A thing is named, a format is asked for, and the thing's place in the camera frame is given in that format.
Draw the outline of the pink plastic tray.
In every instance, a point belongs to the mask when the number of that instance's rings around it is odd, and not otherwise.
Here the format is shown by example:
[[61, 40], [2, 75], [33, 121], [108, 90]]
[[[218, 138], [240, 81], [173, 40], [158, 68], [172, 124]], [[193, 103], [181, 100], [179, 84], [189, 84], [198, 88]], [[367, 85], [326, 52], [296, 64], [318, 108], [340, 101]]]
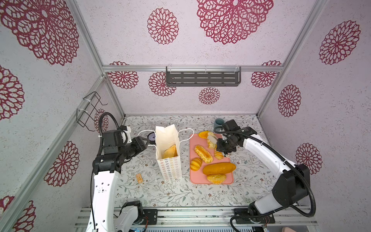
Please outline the pink plastic tray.
[[[199, 155], [195, 152], [194, 148], [200, 145], [204, 147], [212, 156], [213, 162], [210, 164], [216, 164], [216, 163], [231, 163], [231, 159], [228, 157], [224, 157], [224, 154], [222, 154], [223, 159], [217, 159], [214, 156], [215, 149], [209, 148], [207, 144], [207, 139], [201, 138], [198, 136], [198, 134], [194, 134], [193, 137], [189, 140], [189, 161], [191, 162], [195, 158], [199, 158]], [[209, 163], [203, 162], [200, 169], [198, 171], [190, 170], [190, 181], [193, 184], [211, 184], [207, 180], [207, 175], [203, 174], [203, 169], [205, 166], [209, 165]]]

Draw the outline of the wavy-edged yellow pastry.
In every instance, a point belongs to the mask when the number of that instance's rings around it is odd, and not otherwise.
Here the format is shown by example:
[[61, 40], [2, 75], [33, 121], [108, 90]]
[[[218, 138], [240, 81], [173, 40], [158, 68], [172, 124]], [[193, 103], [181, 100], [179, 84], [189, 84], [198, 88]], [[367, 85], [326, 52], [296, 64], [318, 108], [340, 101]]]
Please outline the wavy-edged yellow pastry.
[[201, 158], [201, 160], [205, 163], [212, 163], [213, 157], [212, 155], [201, 145], [196, 145], [194, 148], [196, 154]]

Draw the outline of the printed white paper bag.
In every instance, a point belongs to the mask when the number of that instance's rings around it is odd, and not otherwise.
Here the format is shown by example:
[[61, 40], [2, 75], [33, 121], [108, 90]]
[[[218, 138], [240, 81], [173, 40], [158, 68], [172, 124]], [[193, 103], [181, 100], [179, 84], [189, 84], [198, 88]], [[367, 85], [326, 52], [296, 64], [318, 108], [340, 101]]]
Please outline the printed white paper bag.
[[[190, 136], [187, 139], [180, 140], [179, 133], [187, 130], [191, 130], [192, 133]], [[140, 131], [138, 136], [145, 131], [150, 131], [155, 134], [156, 144], [151, 146], [156, 148], [156, 161], [163, 179], [169, 181], [182, 178], [181, 143], [190, 140], [194, 136], [195, 131], [192, 128], [178, 131], [173, 124], [168, 127], [156, 126], [155, 130]], [[176, 156], [166, 157], [166, 151], [171, 150], [172, 147], [175, 148]]]

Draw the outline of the triangular toast bread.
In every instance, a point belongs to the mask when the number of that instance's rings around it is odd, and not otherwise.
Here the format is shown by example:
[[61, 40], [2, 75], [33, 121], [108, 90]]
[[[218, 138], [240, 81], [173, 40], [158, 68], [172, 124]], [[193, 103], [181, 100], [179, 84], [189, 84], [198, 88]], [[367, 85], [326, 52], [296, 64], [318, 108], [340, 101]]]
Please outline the triangular toast bread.
[[176, 145], [172, 145], [167, 150], [165, 150], [165, 152], [162, 155], [162, 158], [168, 159], [168, 158], [174, 158], [177, 156], [178, 156], [178, 153], [177, 153]]

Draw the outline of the round yellow crusty bun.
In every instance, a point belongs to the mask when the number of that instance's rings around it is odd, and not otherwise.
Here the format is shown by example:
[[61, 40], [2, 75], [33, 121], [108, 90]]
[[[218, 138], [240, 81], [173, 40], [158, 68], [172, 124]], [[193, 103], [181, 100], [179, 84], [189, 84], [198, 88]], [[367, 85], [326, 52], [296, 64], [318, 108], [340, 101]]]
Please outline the round yellow crusty bun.
[[224, 181], [226, 181], [227, 176], [225, 174], [213, 174], [213, 175], [207, 175], [207, 180], [215, 185], [220, 185]]

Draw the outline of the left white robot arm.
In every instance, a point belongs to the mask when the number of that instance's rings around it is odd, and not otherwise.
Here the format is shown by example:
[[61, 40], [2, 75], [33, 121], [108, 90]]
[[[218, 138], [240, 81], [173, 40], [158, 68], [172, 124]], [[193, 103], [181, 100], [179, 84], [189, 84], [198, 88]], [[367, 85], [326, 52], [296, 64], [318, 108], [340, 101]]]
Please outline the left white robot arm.
[[114, 218], [114, 192], [121, 167], [148, 146], [145, 138], [131, 138], [130, 132], [130, 127], [120, 126], [100, 135], [98, 154], [92, 164], [94, 191], [90, 194], [88, 232], [130, 232], [133, 224], [145, 218], [140, 201], [125, 203], [118, 218]]

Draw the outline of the small round striped bun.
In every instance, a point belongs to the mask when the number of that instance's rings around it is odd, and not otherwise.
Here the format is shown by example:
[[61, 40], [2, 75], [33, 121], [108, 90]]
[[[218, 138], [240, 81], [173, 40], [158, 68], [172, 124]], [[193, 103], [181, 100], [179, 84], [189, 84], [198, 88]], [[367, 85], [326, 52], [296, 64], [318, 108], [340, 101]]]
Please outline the small round striped bun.
[[190, 162], [190, 169], [192, 171], [198, 171], [200, 170], [202, 164], [203, 164], [203, 160], [201, 158], [194, 158]]

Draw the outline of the cream white iced bread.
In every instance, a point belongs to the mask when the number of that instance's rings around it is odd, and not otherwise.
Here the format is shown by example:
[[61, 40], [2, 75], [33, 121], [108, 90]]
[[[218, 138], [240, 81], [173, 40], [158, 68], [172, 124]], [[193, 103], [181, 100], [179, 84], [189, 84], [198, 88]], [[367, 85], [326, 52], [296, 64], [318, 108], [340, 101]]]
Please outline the cream white iced bread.
[[209, 132], [208, 135], [207, 135], [208, 148], [216, 149], [217, 148], [217, 140], [218, 140], [218, 138], [212, 132]]

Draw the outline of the black alarm clock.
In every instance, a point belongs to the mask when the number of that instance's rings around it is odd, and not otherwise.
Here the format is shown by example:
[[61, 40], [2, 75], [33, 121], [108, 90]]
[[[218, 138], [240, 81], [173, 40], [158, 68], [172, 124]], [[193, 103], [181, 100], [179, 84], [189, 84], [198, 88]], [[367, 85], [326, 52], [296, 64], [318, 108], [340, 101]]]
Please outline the black alarm clock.
[[155, 143], [156, 142], [156, 134], [155, 132], [151, 132], [148, 136], [147, 136], [148, 140], [151, 142], [151, 143]]

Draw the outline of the small wooden block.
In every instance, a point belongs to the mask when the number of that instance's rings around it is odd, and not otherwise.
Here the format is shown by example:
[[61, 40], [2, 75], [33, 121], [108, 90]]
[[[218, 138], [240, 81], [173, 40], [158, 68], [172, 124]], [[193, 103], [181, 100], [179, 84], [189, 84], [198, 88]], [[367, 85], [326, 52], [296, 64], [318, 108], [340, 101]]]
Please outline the small wooden block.
[[136, 179], [137, 179], [137, 181], [138, 181], [139, 184], [141, 184], [141, 183], [144, 182], [141, 174], [136, 174]]

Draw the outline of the metal base rail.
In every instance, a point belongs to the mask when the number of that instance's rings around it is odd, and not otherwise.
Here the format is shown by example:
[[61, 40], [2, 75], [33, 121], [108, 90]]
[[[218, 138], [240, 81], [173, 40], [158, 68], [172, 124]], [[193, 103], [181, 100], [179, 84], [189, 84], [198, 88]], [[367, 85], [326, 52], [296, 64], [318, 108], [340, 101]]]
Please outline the metal base rail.
[[314, 217], [304, 217], [292, 208], [270, 215], [260, 223], [248, 219], [230, 219], [240, 207], [145, 207], [149, 222], [143, 221], [131, 228], [136, 232], [319, 232]]

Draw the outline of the teal ceramic cup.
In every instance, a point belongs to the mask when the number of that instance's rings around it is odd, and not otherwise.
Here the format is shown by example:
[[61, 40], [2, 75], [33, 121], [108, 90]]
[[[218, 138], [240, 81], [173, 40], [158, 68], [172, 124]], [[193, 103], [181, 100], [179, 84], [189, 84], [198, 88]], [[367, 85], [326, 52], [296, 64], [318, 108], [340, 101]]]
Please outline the teal ceramic cup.
[[217, 118], [214, 120], [214, 129], [217, 129], [219, 127], [222, 127], [222, 125], [225, 123], [224, 119]]

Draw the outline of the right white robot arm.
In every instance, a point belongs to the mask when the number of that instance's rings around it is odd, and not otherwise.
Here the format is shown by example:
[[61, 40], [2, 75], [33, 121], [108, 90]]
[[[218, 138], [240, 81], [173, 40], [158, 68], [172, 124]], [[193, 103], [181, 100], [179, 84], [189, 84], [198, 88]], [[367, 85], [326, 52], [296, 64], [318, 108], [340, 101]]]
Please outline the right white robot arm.
[[218, 139], [217, 150], [229, 155], [244, 148], [254, 154], [275, 175], [276, 183], [267, 195], [247, 208], [251, 219], [269, 216], [286, 208], [311, 218], [316, 213], [316, 201], [310, 187], [310, 170], [305, 164], [296, 164], [263, 141], [251, 127], [240, 127], [234, 120], [214, 128], [214, 133], [225, 135]]

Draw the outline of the long orange baguette loaf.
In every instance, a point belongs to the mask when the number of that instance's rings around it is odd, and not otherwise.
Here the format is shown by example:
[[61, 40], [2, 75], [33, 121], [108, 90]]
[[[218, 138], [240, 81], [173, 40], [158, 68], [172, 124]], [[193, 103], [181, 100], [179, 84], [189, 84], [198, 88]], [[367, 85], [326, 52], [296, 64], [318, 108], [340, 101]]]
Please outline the long orange baguette loaf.
[[236, 165], [230, 162], [220, 162], [209, 164], [204, 167], [203, 173], [205, 175], [217, 175], [232, 173], [236, 169]]

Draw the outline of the grey wall shelf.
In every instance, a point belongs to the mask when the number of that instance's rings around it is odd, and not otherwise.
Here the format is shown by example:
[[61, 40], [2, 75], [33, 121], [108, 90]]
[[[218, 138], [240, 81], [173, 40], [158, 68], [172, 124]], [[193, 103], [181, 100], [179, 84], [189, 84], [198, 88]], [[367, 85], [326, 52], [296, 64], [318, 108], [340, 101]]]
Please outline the grey wall shelf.
[[232, 72], [173, 71], [166, 67], [165, 80], [168, 87], [237, 87], [241, 71], [239, 67]]

